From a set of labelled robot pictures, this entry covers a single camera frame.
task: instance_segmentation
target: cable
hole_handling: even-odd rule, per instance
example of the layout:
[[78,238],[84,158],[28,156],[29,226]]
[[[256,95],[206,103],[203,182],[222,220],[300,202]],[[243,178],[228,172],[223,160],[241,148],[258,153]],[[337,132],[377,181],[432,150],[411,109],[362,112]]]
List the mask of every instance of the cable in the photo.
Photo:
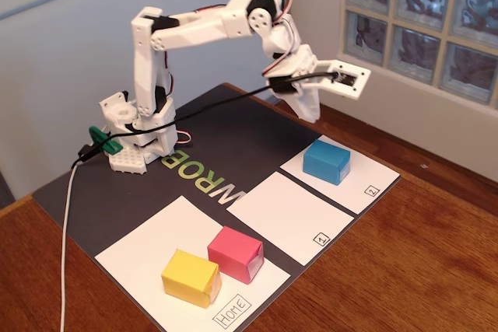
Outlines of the cable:
[[125,138],[125,137],[128,137],[128,136],[136,136],[136,135],[143,135],[143,134],[150,134],[150,133],[158,131],[158,130],[163,130],[164,128],[168,128],[170,126],[173,126],[174,124],[177,124],[180,121],[185,121],[188,118],[197,116],[197,115],[199,115],[201,113],[206,112],[207,110],[211,110],[212,108],[219,107],[219,106],[222,106],[224,104],[232,103],[233,101],[241,100],[241,99],[249,97],[249,96],[257,95],[259,93],[262,93],[262,92],[266,91],[267,89],[278,89],[278,88],[283,87],[285,85],[289,85],[290,83],[298,82],[298,81],[304,80],[304,79],[310,79],[310,78],[315,78],[315,77],[333,77],[334,79],[336,79],[337,76],[338,76],[337,72],[318,72],[318,73],[311,73],[311,74],[306,74],[306,75],[300,75],[300,76],[297,76],[297,77],[289,77],[289,78],[286,78],[286,79],[282,79],[280,82],[278,82],[278,83],[276,83],[274,85],[261,87],[260,89],[256,89],[256,90],[251,91],[249,93],[244,93],[244,94],[239,95],[239,96],[231,97],[231,98],[225,99],[225,100],[220,100],[220,101],[218,101],[216,103],[212,103],[212,104],[203,106],[201,109],[196,110],[195,112],[187,114],[187,115],[185,115],[183,117],[179,117],[176,120],[171,121],[168,124],[164,124],[162,126],[159,126],[157,128],[150,128],[149,130],[135,130],[134,132],[127,132],[127,133],[123,133],[123,134],[112,134],[112,135],[109,135],[103,141],[101,141],[100,143],[94,145],[93,148],[90,151],[88,151],[84,155],[80,156],[72,164],[71,169],[73,169],[77,163],[79,163],[79,162],[85,162],[86,160],[91,159],[92,157],[98,155],[101,152],[100,147],[102,145],[104,145],[105,143],[107,143],[108,141],[110,141],[111,139],[114,139],[114,138]]
[[276,19],[273,20],[273,24],[275,25],[284,15],[289,13],[290,7],[293,4],[293,0],[287,0],[287,3],[284,5],[282,9],[282,13]]
[[166,94],[166,97],[168,97],[169,95],[171,95],[173,93],[174,77],[173,77],[173,75],[171,73],[170,73],[170,77],[171,77],[170,91]]
[[279,58],[277,58],[268,67],[266,67],[266,69],[261,73],[261,75],[263,75],[263,76],[265,76],[275,66],[277,66],[278,64],[280,64],[285,58],[287,58],[287,56],[289,56],[290,52],[293,50],[294,44],[296,43],[296,34],[294,33],[293,27],[290,25],[289,20],[287,20],[287,19],[282,19],[282,20],[286,22],[286,27],[289,30],[290,34],[293,36],[293,41],[290,44],[289,49],[285,52],[285,54],[283,54],[282,56],[280,56]]
[[75,177],[78,163],[72,169],[71,176],[69,177],[68,195],[65,200],[64,210],[64,223],[62,225],[62,254],[61,254],[61,332],[64,332],[65,324],[65,239],[68,231],[68,216],[69,216],[69,202],[71,200],[72,180]]
[[177,130],[178,134],[183,134],[188,137],[188,140],[178,140],[178,144],[188,144],[192,141],[192,135],[188,131]]

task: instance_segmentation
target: black mat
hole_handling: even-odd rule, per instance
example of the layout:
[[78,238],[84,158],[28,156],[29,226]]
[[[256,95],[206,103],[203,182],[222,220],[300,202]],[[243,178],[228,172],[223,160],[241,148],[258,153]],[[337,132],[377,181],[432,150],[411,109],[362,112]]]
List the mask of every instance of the black mat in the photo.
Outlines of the black mat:
[[[177,117],[193,112],[206,104],[236,95],[238,93],[229,87],[217,86],[178,109]],[[283,163],[306,148],[320,134],[274,110],[247,98],[193,117],[179,123],[177,127],[191,132],[194,139],[190,145],[177,148],[189,155],[188,161],[198,161],[204,166],[202,176],[207,176],[212,170],[214,180],[220,177],[225,179],[210,192],[228,184],[235,186],[233,194],[239,191],[249,192],[278,171],[355,218],[342,233],[359,218],[358,215],[328,200],[280,169]],[[191,166],[191,171],[188,172],[193,173],[196,169],[196,166]],[[110,169],[105,156],[95,157],[80,166],[76,172],[68,234],[94,259],[98,253],[165,206],[181,195],[185,196],[220,225],[228,225],[261,240],[264,243],[265,256],[291,275],[288,281],[251,314],[237,331],[244,329],[254,320],[340,237],[339,235],[332,240],[307,266],[302,266],[226,211],[232,201],[220,204],[221,194],[210,197],[195,186],[195,179],[184,179],[178,170],[179,167],[169,169],[156,160],[147,166],[147,173],[143,175],[115,173]],[[62,224],[64,216],[68,178],[69,175],[65,174],[33,195],[59,225]]]

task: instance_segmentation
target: pink cube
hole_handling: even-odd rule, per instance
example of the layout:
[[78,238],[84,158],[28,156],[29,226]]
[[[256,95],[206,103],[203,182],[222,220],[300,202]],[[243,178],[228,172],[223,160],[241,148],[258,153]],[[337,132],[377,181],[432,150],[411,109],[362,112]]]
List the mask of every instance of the pink cube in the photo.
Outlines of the pink cube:
[[263,243],[223,227],[208,246],[209,260],[224,274],[249,284],[265,261]]

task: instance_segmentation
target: paper cube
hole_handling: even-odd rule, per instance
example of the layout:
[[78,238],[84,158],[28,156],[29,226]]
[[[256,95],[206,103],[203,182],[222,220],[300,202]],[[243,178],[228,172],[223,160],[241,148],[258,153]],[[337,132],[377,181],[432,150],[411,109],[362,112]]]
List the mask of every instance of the paper cube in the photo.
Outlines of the paper cube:
[[224,274],[249,284],[265,261],[263,243],[230,227],[223,227],[208,246],[209,260]]
[[316,140],[304,153],[303,171],[339,185],[349,174],[351,152]]
[[161,277],[168,295],[204,308],[214,302],[221,288],[218,264],[179,249]]

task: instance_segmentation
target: black cable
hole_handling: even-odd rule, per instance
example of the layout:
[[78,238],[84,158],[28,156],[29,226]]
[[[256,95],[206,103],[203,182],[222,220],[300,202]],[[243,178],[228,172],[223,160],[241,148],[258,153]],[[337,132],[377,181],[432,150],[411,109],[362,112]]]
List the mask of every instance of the black cable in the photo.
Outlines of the black cable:
[[114,138],[125,138],[125,137],[128,137],[128,136],[135,136],[135,135],[150,134],[151,132],[163,130],[164,128],[168,128],[169,126],[173,126],[177,122],[185,121],[188,118],[191,118],[193,116],[197,116],[198,114],[204,113],[207,110],[210,110],[212,108],[219,107],[219,106],[224,105],[224,104],[232,103],[233,101],[241,100],[241,99],[249,97],[249,96],[257,95],[259,93],[262,93],[262,92],[266,91],[267,89],[278,89],[278,88],[281,88],[281,87],[283,87],[285,85],[289,85],[290,83],[293,83],[293,82],[297,82],[297,81],[300,81],[300,80],[303,80],[303,79],[317,78],[317,77],[332,77],[333,79],[336,79],[338,77],[338,73],[337,72],[319,72],[319,73],[311,73],[311,74],[306,74],[306,75],[300,75],[300,76],[297,76],[297,77],[289,77],[287,79],[281,80],[280,82],[278,82],[278,83],[276,83],[274,85],[261,87],[260,89],[255,89],[254,91],[250,91],[249,93],[244,93],[244,94],[239,95],[239,96],[231,97],[229,99],[221,100],[221,101],[218,101],[216,103],[212,103],[212,104],[203,106],[201,109],[196,110],[195,112],[187,114],[187,115],[185,115],[183,117],[179,117],[176,120],[171,121],[168,124],[164,124],[162,126],[159,126],[157,128],[150,128],[149,130],[135,130],[134,132],[127,132],[127,133],[123,133],[123,134],[112,134],[112,135],[109,135],[109,136],[107,136],[107,138],[105,138],[100,143],[95,144],[90,151],[88,151],[84,155],[81,155],[72,164],[71,169],[73,169],[75,167],[75,165],[77,163],[79,163],[80,161],[85,162],[86,160],[91,159],[92,157],[98,155],[101,152],[100,147],[102,145],[104,145],[105,143],[107,143],[108,141],[110,141],[111,139],[114,139]]

